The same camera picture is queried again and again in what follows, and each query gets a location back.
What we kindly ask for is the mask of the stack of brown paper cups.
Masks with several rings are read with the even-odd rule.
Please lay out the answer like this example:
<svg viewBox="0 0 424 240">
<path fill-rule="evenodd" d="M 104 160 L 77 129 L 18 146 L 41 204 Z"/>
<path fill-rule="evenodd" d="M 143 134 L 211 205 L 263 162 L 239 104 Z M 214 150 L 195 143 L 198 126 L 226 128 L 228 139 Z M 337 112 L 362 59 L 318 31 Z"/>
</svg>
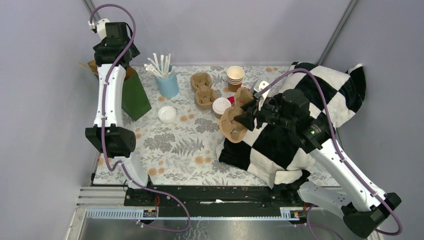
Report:
<svg viewBox="0 0 424 240">
<path fill-rule="evenodd" d="M 236 92 L 243 83 L 245 71 L 240 66 L 231 66 L 226 71 L 228 90 Z"/>
</svg>

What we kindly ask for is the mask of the brown paper coffee cup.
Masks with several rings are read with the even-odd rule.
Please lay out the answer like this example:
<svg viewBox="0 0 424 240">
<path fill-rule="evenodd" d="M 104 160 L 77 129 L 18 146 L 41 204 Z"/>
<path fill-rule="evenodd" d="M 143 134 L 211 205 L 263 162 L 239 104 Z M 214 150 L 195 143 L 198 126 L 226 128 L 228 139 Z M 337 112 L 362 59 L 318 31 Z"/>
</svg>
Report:
<svg viewBox="0 0 424 240">
<path fill-rule="evenodd" d="M 225 97 L 219 97 L 212 103 L 212 110 L 217 119 L 220 119 L 226 109 L 230 108 L 232 103 Z"/>
</svg>

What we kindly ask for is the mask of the green brown paper bag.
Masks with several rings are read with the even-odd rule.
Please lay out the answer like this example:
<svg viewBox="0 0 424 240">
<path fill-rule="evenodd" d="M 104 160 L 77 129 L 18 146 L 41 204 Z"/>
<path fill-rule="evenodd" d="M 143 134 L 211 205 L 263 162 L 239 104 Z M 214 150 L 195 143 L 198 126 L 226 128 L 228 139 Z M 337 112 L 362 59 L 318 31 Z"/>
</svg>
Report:
<svg viewBox="0 0 424 240">
<path fill-rule="evenodd" d="M 125 125 L 122 112 L 137 121 L 152 109 L 139 75 L 132 67 L 97 66 L 95 60 L 81 66 L 92 71 L 99 82 L 94 126 L 101 127 L 105 123 L 105 127 L 122 127 Z"/>
</svg>

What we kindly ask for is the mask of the brown cardboard cup carrier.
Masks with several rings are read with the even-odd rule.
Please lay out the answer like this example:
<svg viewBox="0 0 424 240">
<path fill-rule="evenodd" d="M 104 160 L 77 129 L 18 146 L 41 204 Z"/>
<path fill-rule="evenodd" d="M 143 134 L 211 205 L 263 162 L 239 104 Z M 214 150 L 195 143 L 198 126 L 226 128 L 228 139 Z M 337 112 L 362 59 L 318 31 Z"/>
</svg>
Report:
<svg viewBox="0 0 424 240">
<path fill-rule="evenodd" d="M 194 90 L 194 101 L 201 110 L 210 109 L 213 102 L 218 98 L 212 89 L 211 76 L 206 72 L 195 73 L 190 77 L 190 83 Z"/>
</svg>

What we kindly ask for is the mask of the white plastic cup lid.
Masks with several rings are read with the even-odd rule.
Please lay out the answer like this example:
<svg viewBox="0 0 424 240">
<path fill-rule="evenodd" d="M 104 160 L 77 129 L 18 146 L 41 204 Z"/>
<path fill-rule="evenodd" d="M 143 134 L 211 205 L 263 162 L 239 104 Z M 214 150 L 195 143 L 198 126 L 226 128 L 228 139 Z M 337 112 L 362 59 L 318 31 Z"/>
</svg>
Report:
<svg viewBox="0 0 424 240">
<path fill-rule="evenodd" d="M 177 110 L 172 106 L 163 106 L 158 110 L 158 118 L 164 124 L 170 124 L 177 118 Z"/>
</svg>

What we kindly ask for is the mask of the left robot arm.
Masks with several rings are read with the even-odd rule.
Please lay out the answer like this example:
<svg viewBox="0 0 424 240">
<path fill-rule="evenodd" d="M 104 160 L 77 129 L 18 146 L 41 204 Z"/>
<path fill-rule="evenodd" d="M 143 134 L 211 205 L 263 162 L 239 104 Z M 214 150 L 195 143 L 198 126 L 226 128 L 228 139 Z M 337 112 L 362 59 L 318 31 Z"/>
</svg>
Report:
<svg viewBox="0 0 424 240">
<path fill-rule="evenodd" d="M 100 43 L 93 48 L 99 91 L 93 126 L 85 129 L 85 137 L 103 155 L 110 172 L 122 168 L 128 187 L 138 189 L 136 199 L 148 206 L 154 202 L 155 192 L 147 187 L 147 172 L 137 164 L 135 132 L 124 127 L 122 116 L 127 69 L 140 52 L 127 23 L 103 18 L 90 27 L 100 37 Z"/>
</svg>

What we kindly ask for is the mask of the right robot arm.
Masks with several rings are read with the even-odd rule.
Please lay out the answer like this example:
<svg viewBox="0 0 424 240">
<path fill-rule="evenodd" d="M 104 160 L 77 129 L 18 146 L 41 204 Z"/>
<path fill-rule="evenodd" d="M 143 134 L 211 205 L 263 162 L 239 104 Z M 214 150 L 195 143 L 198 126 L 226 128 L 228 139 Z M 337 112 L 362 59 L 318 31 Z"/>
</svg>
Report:
<svg viewBox="0 0 424 240">
<path fill-rule="evenodd" d="M 257 94 L 242 106 L 234 120 L 252 131 L 266 123 L 288 130 L 293 144 L 313 157 L 335 178 L 343 193 L 305 182 L 287 191 L 293 206 L 317 205 L 340 217 L 357 236 L 366 238 L 400 205 L 400 197 L 387 193 L 367 178 L 341 150 L 331 123 L 312 118 L 302 91 L 286 90 L 280 99 Z"/>
</svg>

